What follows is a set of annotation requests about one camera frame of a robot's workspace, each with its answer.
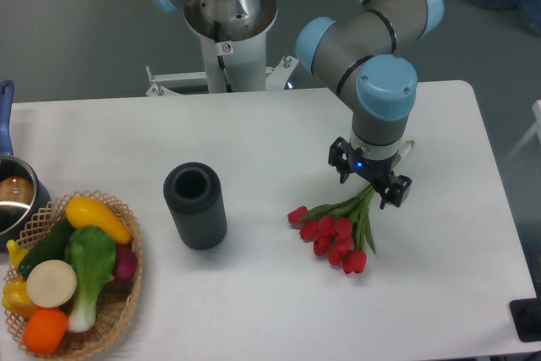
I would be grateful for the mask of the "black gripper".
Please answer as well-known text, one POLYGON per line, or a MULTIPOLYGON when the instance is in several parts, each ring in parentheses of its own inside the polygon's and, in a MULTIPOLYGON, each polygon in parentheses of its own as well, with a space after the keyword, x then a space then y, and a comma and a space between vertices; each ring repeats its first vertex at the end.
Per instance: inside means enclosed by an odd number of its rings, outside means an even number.
POLYGON ((330 146, 328 163, 339 173, 339 182, 345 183, 350 174, 367 180, 380 195, 380 209, 388 205, 400 207, 407 198, 412 179, 394 173, 397 152, 384 159, 368 158, 365 150, 354 149, 352 145, 338 137, 330 146))

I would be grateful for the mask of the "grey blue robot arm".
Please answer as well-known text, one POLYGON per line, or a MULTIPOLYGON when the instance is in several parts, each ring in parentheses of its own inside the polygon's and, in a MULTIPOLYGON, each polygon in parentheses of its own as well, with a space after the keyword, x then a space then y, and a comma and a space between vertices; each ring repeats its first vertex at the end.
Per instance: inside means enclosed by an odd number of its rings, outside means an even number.
MULTIPOLYGON (((265 88, 266 34, 276 0, 151 0, 165 13, 182 10, 199 37, 211 93, 265 88)), ((392 170, 416 100, 418 76, 396 50, 441 21, 443 0, 359 0, 363 12, 340 24, 320 17, 295 44, 298 61, 352 111, 348 139, 337 139, 329 163, 341 180, 366 179, 383 205, 399 206, 410 178, 392 170)))

